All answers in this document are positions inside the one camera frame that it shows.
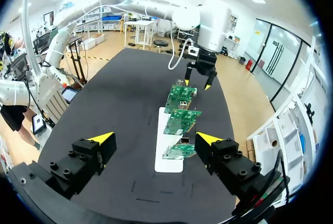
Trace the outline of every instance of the person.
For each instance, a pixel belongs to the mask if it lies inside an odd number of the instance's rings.
[[[24,41],[14,39],[6,32],[0,31],[0,80],[15,80],[15,74],[10,68],[8,57],[13,56],[15,50],[24,47]],[[12,131],[17,131],[26,143],[40,150],[41,146],[22,125],[24,117],[32,121],[33,112],[25,106],[6,106],[0,103],[0,113]]]

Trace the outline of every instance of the white robotic arm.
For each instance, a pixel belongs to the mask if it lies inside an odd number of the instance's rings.
[[[222,49],[231,14],[230,9],[223,2],[219,0],[205,0],[204,5],[180,7],[161,0],[82,1],[82,4],[60,12],[54,20],[54,26],[58,28],[58,34],[53,38],[45,58],[45,63],[53,68],[47,65],[42,67],[42,74],[36,75],[33,73],[33,83],[31,83],[33,85],[30,91],[40,109],[46,108],[46,111],[50,111],[52,108],[50,101],[53,106],[56,104],[56,101],[60,101],[59,96],[61,97],[61,95],[58,90],[62,86],[60,83],[63,84],[64,81],[66,83],[66,80],[63,80],[63,78],[61,80],[58,78],[55,79],[57,71],[54,68],[59,68],[60,66],[63,50],[76,27],[76,21],[87,12],[103,5],[112,7],[114,12],[130,11],[139,15],[170,20],[182,30],[190,30],[200,25],[198,45],[200,46],[200,50],[202,49],[204,60],[200,62],[201,60],[198,57],[198,65],[189,69],[196,68],[199,73],[207,75],[209,78],[216,76],[214,66],[216,62],[215,53],[220,52]],[[33,104],[33,100],[29,98],[29,91],[25,87],[24,82],[8,81],[0,82],[0,102],[6,105],[19,104],[28,106],[29,102],[30,105]],[[52,112],[54,114],[50,115],[57,115],[54,117],[55,120],[53,119],[54,122],[57,122],[61,113],[55,114],[54,110]]]

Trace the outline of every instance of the red container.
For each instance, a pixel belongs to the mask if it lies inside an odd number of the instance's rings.
[[[253,64],[253,61],[251,59],[249,59],[248,63],[245,66],[246,70],[250,71],[252,64]]]

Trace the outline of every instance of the glass door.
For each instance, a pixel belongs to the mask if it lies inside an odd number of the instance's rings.
[[[296,61],[300,45],[298,37],[278,26],[272,26],[259,61],[252,71],[275,109],[290,94],[285,80]]]
[[[246,62],[249,59],[253,61],[253,65],[251,68],[253,68],[255,62],[259,58],[259,55],[265,45],[265,41],[270,31],[270,27],[271,24],[265,21],[256,20],[255,22],[251,39],[244,53]]]

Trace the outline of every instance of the poster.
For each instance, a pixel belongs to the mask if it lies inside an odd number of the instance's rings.
[[[237,24],[238,16],[236,15],[230,15],[229,18],[229,30],[234,32]]]

